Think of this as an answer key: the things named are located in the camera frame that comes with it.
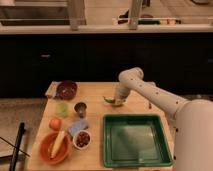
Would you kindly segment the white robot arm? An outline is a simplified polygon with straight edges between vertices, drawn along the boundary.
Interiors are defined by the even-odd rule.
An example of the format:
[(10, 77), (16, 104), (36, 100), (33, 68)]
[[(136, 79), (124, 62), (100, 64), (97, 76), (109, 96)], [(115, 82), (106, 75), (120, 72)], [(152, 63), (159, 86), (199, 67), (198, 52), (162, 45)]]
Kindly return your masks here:
[(213, 102), (187, 100), (143, 80), (139, 67), (119, 73), (115, 99), (135, 91), (175, 119), (173, 171), (213, 171)]

